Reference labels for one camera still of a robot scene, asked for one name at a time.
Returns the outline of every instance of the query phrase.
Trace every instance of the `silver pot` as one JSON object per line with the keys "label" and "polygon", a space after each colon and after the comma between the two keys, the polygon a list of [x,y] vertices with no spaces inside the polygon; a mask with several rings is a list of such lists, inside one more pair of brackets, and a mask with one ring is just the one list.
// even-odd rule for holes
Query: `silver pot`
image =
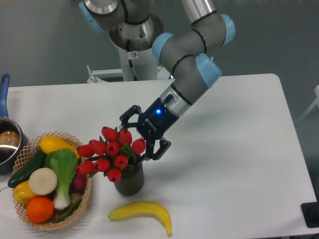
{"label": "silver pot", "polygon": [[9,83],[10,75],[2,75],[0,82],[0,174],[13,171],[16,157],[29,141],[20,126],[8,118],[6,99]]}

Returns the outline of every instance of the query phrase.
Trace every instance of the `woven basket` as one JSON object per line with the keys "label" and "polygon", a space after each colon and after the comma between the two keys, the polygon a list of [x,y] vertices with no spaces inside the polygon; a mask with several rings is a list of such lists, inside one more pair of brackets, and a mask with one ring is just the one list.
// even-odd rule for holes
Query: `woven basket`
{"label": "woven basket", "polygon": [[[39,149],[39,143],[41,139],[47,135],[50,136],[56,136],[64,139],[67,141],[69,144],[71,144],[74,147],[78,147],[82,145],[82,143],[74,136],[64,133],[64,132],[54,132],[54,133],[45,133],[42,136],[38,136],[36,139],[33,139],[28,143],[27,146],[25,146],[21,152],[20,155],[18,155],[15,165],[13,167],[13,173],[19,170],[24,164],[28,162],[28,160],[34,155],[34,153]],[[28,220],[28,217],[26,216],[26,205],[20,204],[17,201],[14,201],[15,204],[15,209],[16,212],[19,215],[19,218],[21,218],[25,223],[28,224],[28,226],[38,229],[41,231],[51,231],[51,230],[56,230],[62,227],[65,227],[66,225],[69,225],[73,221],[75,221],[85,210],[85,208],[88,205],[90,195],[91,195],[91,181],[92,179],[89,178],[86,183],[85,190],[83,192],[78,192],[75,189],[70,190],[70,199],[71,199],[71,204],[73,204],[78,198],[82,198],[82,202],[80,206],[78,207],[77,210],[75,210],[69,217],[67,217],[65,220],[59,222],[59,223],[52,223],[60,214],[65,212],[65,210],[54,210],[53,216],[43,222],[43,223],[32,223]]]}

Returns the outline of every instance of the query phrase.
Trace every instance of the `tulip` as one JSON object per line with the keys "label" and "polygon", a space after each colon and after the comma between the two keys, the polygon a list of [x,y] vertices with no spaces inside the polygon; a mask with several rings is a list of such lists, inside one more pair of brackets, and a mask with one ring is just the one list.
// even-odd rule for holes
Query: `tulip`
{"label": "tulip", "polygon": [[77,147],[76,150],[78,151],[78,154],[82,157],[89,158],[94,155],[92,147],[89,144],[81,145]]}
{"label": "tulip", "polygon": [[110,182],[117,183],[121,179],[121,172],[117,168],[114,168],[108,172],[107,176]]}
{"label": "tulip", "polygon": [[93,139],[90,140],[89,145],[91,145],[91,148],[93,152],[95,152],[97,155],[102,156],[105,153],[105,144]]}
{"label": "tulip", "polygon": [[128,143],[131,145],[132,143],[132,135],[131,132],[129,132],[127,129],[123,129],[120,131],[120,145],[124,146],[124,144]]}
{"label": "tulip", "polygon": [[76,174],[91,174],[94,172],[94,163],[92,161],[85,161],[78,165],[75,169]]}
{"label": "tulip", "polygon": [[111,164],[109,160],[100,158],[94,163],[94,171],[95,172],[106,172],[110,169]]}
{"label": "tulip", "polygon": [[139,138],[132,143],[132,151],[135,154],[143,153],[146,149],[146,142],[143,138]]}
{"label": "tulip", "polygon": [[129,159],[125,155],[119,155],[114,160],[115,167],[120,169],[126,168],[129,164]]}
{"label": "tulip", "polygon": [[105,147],[106,152],[110,156],[117,155],[120,149],[121,149],[120,144],[117,142],[109,142]]}
{"label": "tulip", "polygon": [[101,133],[107,142],[118,141],[118,133],[115,131],[115,129],[105,126],[102,128]]}

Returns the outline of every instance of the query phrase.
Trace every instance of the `yellow banana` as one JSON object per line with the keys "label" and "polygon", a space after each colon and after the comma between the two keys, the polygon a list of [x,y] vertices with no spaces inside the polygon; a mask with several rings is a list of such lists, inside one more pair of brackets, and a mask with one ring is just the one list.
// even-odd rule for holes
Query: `yellow banana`
{"label": "yellow banana", "polygon": [[152,201],[129,203],[112,210],[109,219],[112,221],[129,217],[155,216],[165,226],[167,235],[171,235],[170,215],[162,205]]}

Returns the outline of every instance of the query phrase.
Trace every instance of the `blue pot handle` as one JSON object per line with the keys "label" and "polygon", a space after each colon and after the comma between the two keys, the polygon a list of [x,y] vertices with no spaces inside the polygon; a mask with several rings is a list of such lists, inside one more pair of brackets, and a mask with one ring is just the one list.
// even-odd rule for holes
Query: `blue pot handle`
{"label": "blue pot handle", "polygon": [[10,75],[3,74],[0,82],[0,118],[9,118],[8,109],[6,107],[6,98],[10,83]]}

